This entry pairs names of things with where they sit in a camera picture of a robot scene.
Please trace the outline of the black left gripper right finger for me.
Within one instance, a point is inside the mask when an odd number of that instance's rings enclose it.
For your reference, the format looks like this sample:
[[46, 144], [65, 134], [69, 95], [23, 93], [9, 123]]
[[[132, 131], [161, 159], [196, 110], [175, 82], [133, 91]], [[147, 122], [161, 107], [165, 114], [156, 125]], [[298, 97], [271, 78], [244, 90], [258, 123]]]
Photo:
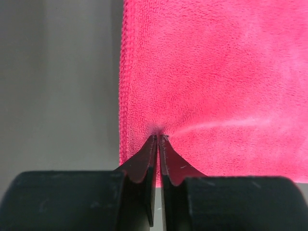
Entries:
[[305, 231], [308, 206], [288, 178], [209, 177], [159, 138], [166, 231]]

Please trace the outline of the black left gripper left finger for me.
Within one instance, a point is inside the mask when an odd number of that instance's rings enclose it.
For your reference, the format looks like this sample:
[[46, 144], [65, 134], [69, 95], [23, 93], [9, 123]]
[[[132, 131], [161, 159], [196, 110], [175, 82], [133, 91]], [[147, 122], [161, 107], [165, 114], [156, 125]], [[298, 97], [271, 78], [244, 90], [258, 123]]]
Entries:
[[147, 231], [154, 225], [157, 137], [115, 170], [27, 171], [0, 203], [3, 231]]

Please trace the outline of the pink microfiber towel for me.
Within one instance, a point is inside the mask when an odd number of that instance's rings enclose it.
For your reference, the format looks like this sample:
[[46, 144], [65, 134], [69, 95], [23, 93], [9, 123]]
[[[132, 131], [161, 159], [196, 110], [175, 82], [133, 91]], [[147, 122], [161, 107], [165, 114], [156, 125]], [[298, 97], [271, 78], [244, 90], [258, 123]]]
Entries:
[[149, 135], [208, 176], [308, 180], [305, 0], [126, 0], [121, 163]]

